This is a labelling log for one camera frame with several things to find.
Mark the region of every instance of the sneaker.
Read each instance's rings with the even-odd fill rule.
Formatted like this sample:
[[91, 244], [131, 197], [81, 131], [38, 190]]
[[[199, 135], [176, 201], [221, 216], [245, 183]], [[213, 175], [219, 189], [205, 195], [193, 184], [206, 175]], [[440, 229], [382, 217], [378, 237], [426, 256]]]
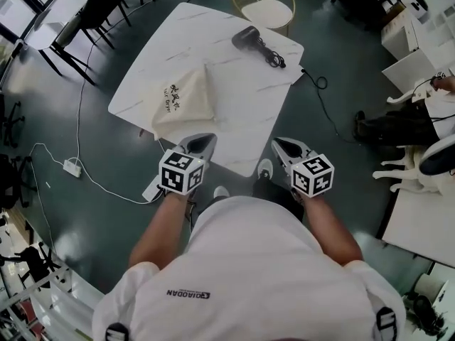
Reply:
[[270, 159], [262, 159], [259, 165], [257, 166], [257, 177], [265, 177], [267, 179], [272, 179], [273, 176], [273, 164]]
[[213, 198], [216, 197], [230, 197], [230, 194], [225, 187], [219, 185], [217, 188], [215, 188], [215, 191], [213, 192]]

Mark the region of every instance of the dark green floor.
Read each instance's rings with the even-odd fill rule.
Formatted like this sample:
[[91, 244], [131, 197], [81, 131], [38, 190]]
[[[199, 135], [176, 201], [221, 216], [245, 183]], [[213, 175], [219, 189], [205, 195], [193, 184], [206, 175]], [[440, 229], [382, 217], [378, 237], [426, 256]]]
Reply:
[[[128, 11], [139, 5], [139, 0], [126, 1]], [[136, 11], [130, 16], [132, 28], [122, 22], [109, 34], [115, 50], [100, 41], [90, 56], [89, 74], [97, 86], [86, 84], [84, 88], [81, 158], [96, 181], [139, 201], [157, 172], [162, 151], [151, 134], [139, 137], [139, 128], [109, 114], [107, 106], [142, 47], [182, 1], [185, 0], [161, 0]], [[234, 13], [231, 0], [192, 3]], [[327, 77], [328, 88], [322, 92], [327, 110], [342, 135], [350, 138], [356, 111], [381, 112], [386, 108], [385, 99], [399, 92], [381, 73], [394, 59], [381, 46], [380, 34], [345, 22], [342, 13], [329, 0], [296, 0], [289, 37], [305, 48], [302, 65], [315, 78]], [[119, 17], [115, 11], [110, 21]], [[67, 50], [85, 60], [90, 42], [79, 34]], [[37, 52], [29, 49], [14, 63], [4, 91], [9, 106], [15, 100], [22, 101], [21, 113], [26, 116], [24, 125], [16, 130], [20, 145], [15, 152], [26, 155], [34, 143], [41, 142], [63, 162], [77, 154], [76, 112], [82, 78], [54, 54], [48, 54], [65, 77], [58, 77]], [[330, 158], [336, 174], [333, 189], [326, 196], [328, 201], [354, 233], [366, 261], [400, 292], [409, 290], [430, 262], [419, 257], [413, 259], [413, 254], [392, 246], [383, 249], [382, 243], [374, 238], [390, 197], [390, 183], [373, 180], [371, 176], [380, 167], [383, 152], [337, 138], [308, 77], [301, 78], [289, 90], [272, 136], [305, 141]], [[263, 157], [271, 156], [267, 144]], [[43, 147], [37, 147], [33, 162], [58, 256], [101, 291], [108, 291], [126, 269], [129, 252], [148, 225], [156, 205], [120, 200], [101, 191], [86, 175], [80, 179], [70, 176], [52, 162]], [[275, 173], [275, 179], [282, 180], [278, 166]], [[253, 180], [212, 165], [198, 192], [199, 208], [209, 201], [217, 185], [226, 186], [233, 195], [246, 195]], [[32, 199], [32, 205], [24, 212], [49, 243], [38, 198], [32, 198], [31, 193], [26, 196]], [[187, 238], [188, 229], [182, 243]]]

